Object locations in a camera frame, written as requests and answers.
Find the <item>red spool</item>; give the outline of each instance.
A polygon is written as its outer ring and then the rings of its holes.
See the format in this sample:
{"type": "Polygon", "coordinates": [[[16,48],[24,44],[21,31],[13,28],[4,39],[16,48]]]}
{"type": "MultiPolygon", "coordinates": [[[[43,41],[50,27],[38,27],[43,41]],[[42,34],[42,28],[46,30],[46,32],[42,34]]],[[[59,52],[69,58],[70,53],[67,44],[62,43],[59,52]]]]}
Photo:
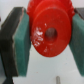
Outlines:
{"type": "Polygon", "coordinates": [[[31,41],[37,52],[45,57],[60,54],[71,38],[74,8],[70,0],[30,0],[31,41]]]}

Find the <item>white wall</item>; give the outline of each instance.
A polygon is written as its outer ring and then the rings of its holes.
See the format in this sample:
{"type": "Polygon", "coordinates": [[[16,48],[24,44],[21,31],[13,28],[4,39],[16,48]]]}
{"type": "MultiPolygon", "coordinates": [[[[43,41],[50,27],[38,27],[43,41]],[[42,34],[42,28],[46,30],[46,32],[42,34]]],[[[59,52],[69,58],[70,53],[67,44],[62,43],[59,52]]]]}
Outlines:
{"type": "MultiPolygon", "coordinates": [[[[2,22],[15,6],[27,8],[29,0],[0,0],[0,16],[2,22]]],[[[84,0],[72,0],[74,7],[84,7],[84,0]]],[[[15,84],[56,84],[56,76],[60,76],[61,84],[84,84],[77,70],[69,46],[59,56],[45,58],[32,46],[27,77],[14,78],[15,84]]]]}

